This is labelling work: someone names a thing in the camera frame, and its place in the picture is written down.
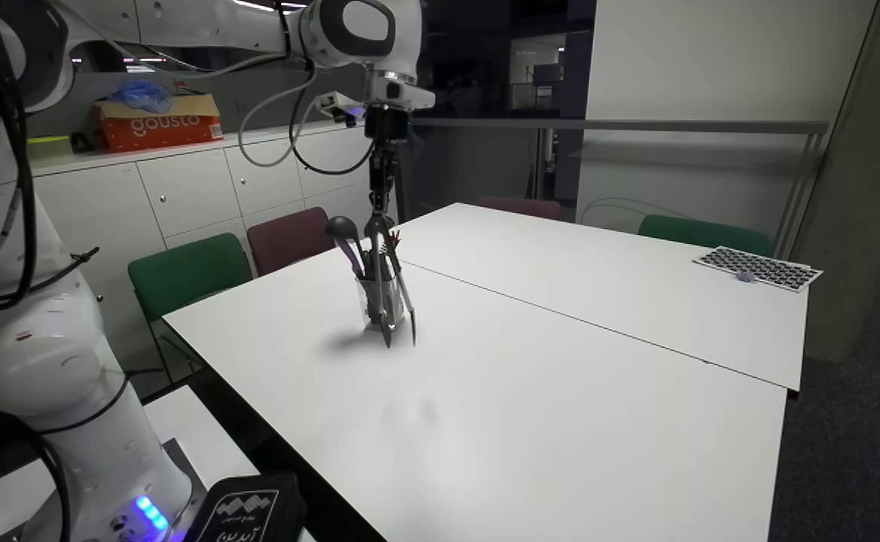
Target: box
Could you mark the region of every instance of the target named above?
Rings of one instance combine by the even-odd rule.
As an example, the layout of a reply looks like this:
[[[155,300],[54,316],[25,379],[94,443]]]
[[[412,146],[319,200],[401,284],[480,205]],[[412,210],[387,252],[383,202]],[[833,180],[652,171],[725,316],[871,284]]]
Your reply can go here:
[[[224,140],[220,108],[209,94],[171,96],[171,106],[162,116],[122,103],[99,103],[99,125],[110,150],[174,149]]]

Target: table surface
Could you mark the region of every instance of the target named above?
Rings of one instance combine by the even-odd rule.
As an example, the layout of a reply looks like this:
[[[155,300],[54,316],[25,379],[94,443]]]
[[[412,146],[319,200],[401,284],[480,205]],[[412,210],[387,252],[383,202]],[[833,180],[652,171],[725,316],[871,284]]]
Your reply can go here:
[[[798,391],[807,293],[694,264],[704,246],[450,205],[401,260]]]
[[[205,487],[230,475],[257,475],[248,456],[190,389],[146,406],[161,440],[178,440]],[[49,469],[34,460],[0,479],[0,533],[25,523],[54,491]]]
[[[365,333],[339,252],[168,325],[387,540],[766,540],[784,389],[407,267]]]

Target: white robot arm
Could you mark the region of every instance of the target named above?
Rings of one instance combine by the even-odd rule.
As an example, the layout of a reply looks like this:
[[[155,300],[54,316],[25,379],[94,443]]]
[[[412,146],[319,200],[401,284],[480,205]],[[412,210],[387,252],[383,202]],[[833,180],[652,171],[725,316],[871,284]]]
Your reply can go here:
[[[375,71],[367,135],[378,154],[393,154],[399,117],[434,106],[415,89],[419,9],[419,0],[313,0],[282,21],[248,0],[0,0],[0,410],[43,437],[66,491],[43,505],[25,540],[165,540],[190,503],[190,479],[158,443],[116,361],[74,272],[80,261],[34,197],[25,117],[66,96],[70,51],[106,35],[292,51],[318,69],[365,64]],[[388,191],[381,184],[375,215]]]

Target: chair backrest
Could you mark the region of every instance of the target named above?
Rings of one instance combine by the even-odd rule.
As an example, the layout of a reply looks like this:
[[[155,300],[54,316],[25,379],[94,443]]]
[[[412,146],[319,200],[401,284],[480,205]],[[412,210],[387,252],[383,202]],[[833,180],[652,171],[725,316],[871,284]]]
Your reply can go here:
[[[553,200],[482,200],[480,205],[510,210],[510,215],[561,219],[561,205]]]
[[[731,249],[759,252],[759,255],[775,252],[773,237],[755,228],[735,228],[724,222],[682,219],[682,218],[664,218],[664,215],[648,215],[641,219],[640,235],[700,245],[700,246],[731,246]]]
[[[248,237],[249,237],[257,272],[271,275],[308,255],[318,255],[323,249],[332,249],[325,222],[328,218],[323,208],[308,208],[308,210],[252,227]]]
[[[252,277],[234,235],[215,235],[131,261],[131,279],[148,322]]]

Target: red chair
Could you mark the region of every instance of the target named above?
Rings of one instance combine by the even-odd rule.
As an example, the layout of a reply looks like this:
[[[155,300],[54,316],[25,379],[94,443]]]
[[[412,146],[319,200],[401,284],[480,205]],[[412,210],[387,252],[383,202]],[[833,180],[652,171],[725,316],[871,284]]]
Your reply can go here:
[[[249,237],[257,272],[271,275],[308,255],[318,255],[323,249],[332,249],[332,241],[325,237],[325,219],[328,218],[323,208],[308,208],[308,210],[252,227],[248,237]]]
[[[561,205],[549,200],[482,200],[480,205],[510,210],[510,215],[561,219]]]

